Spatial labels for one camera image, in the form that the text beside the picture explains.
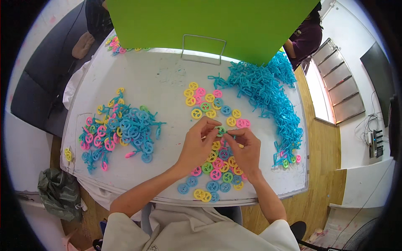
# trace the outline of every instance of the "person's right hand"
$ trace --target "person's right hand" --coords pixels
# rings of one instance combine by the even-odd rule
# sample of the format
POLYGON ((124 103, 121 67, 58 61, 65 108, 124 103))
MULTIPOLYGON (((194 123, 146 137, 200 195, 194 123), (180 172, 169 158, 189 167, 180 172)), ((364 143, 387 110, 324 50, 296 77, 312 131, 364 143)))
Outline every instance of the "person's right hand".
POLYGON ((228 130, 223 137, 229 143, 234 159, 247 179, 252 182, 258 178, 261 175, 259 168, 261 141, 248 128, 228 130))

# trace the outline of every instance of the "pink plastic part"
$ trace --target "pink plastic part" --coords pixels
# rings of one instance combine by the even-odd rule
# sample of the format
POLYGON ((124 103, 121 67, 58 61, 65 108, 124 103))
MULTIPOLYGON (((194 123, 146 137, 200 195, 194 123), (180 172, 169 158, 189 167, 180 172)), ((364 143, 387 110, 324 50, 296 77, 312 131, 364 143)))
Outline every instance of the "pink plastic part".
POLYGON ((104 127, 104 126, 98 127, 98 135, 101 137, 105 136, 106 135, 106 127, 104 127))
POLYGON ((219 169, 214 169, 212 172, 209 174, 211 179, 213 180, 219 180, 222 177, 222 172, 219 169))
POLYGON ((215 169, 221 169, 224 166, 224 161, 221 158, 216 158, 212 165, 215 169))
POLYGON ((89 144, 87 142, 81 141, 81 149, 82 150, 88 150, 89 149, 89 144))
POLYGON ((131 156, 133 156, 134 154, 135 154, 134 152, 129 152, 129 153, 127 153, 127 154, 125 155, 125 158, 128 159, 128 158, 130 158, 131 156))
POLYGON ((113 141, 111 141, 110 139, 106 140, 105 142, 105 148, 108 151, 113 151, 115 149, 115 143, 113 141))
POLYGON ((242 118, 238 118, 236 121, 236 126, 239 129, 244 128, 244 120, 242 118))
POLYGON ((250 121, 248 119, 243 119, 244 127, 250 128, 250 121))
POLYGON ((205 96, 206 91, 205 91, 204 88, 198 87, 197 90, 195 91, 195 93, 196 93, 198 96, 203 97, 203 96, 205 96))
POLYGON ((200 176, 202 174, 202 169, 200 166, 197 166, 194 170, 191 171, 192 176, 200 176))
POLYGON ((213 91, 212 94, 215 96, 215 98, 221 98, 222 97, 222 92, 219 91, 219 90, 213 91))
POLYGON ((93 136, 91 133, 88 133, 88 134, 85 136, 85 141, 86 141, 87 143, 91 143, 92 140, 94 140, 94 136, 93 136))
POLYGON ((86 123, 86 125, 87 126, 91 126, 91 124, 92 124, 92 118, 91 117, 88 117, 88 118, 86 118, 86 121, 85 121, 85 123, 86 123))
POLYGON ((102 162, 102 164, 101 164, 101 166, 100 166, 101 168, 102 168, 102 171, 107 171, 107 164, 106 164, 106 162, 104 161, 104 162, 102 162))
POLYGON ((115 142, 115 144, 117 144, 119 142, 119 136, 117 136, 117 133, 113 134, 113 141, 115 142))
POLYGON ((198 95, 194 95, 193 96, 194 98, 195 98, 195 104, 201 104, 201 97, 200 96, 198 96, 198 95))
POLYGON ((101 137, 99 136, 99 135, 97 135, 97 136, 95 136, 94 137, 94 145, 96 146, 96 147, 99 147, 100 145, 101 145, 101 137))

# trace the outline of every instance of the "white table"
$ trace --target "white table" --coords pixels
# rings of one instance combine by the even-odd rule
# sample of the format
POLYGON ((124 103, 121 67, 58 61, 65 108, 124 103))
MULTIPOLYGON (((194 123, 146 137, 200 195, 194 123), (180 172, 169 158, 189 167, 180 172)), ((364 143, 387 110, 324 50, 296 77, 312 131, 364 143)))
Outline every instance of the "white table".
MULTIPOLYGON (((192 107, 185 104, 183 91, 188 88, 190 82, 197 82, 200 87, 211 93, 213 80, 207 79, 208 75, 220 76, 224 79, 230 74, 230 61, 223 57, 221 65, 184 61, 180 59, 181 50, 151 49, 149 51, 134 50, 112 56, 111 51, 101 46, 90 63, 90 67, 81 79, 74 95, 66 124, 64 127, 61 148, 60 166, 63 170, 74 176, 94 184, 105 190, 118 194, 124 193, 130 188, 162 173, 176 161, 183 147, 185 133, 196 120, 190 115, 192 107), (144 163, 141 155, 137 154, 129 159, 125 154, 133 151, 132 146, 123 147, 116 145, 115 150, 108 154, 109 168, 102 171, 100 161, 95 162, 96 170, 89 174, 87 165, 82 161, 83 150, 78 143, 78 136, 82 133, 85 119, 93 116, 98 105, 105 104, 117 96, 116 89, 124 87, 124 100, 131 107, 146 105, 150 112, 158 112, 157 121, 167 122, 162 125, 160 140, 155 139, 155 129, 152 131, 154 140, 154 153, 151 163, 144 163), (64 148, 70 147, 74 161, 68 163, 64 158, 64 148)), ((308 188, 308 139, 307 128, 304 119, 304 111, 299 96, 299 90, 285 87, 285 92, 295 106, 294 110, 300 117, 299 127, 304 130, 303 144, 296 154, 300 154, 300 163, 290 164, 287 169, 282 166, 272 169, 273 154, 276 152, 273 142, 279 140, 276 135, 276 125, 273 119, 259 118, 260 110, 252 112, 253 107, 246 97, 237 98, 235 88, 224 89, 223 100, 232 109, 239 109, 242 118, 249 119, 253 133, 261 140, 260 168, 265 179, 280 198, 304 192, 308 188)), ((220 111, 215 119, 222 122, 228 129, 226 118, 220 111)), ((219 192, 220 201, 217 203, 204 203, 194 201, 193 191, 196 188, 206 190, 205 184, 211 180, 203 174, 199 176, 199 183, 191 188, 186 195, 177 191, 179 180, 165 189, 153 202, 183 205, 183 206, 237 206, 257 203, 256 192, 253 186, 246 182, 241 191, 231 188, 227 193, 219 192)))

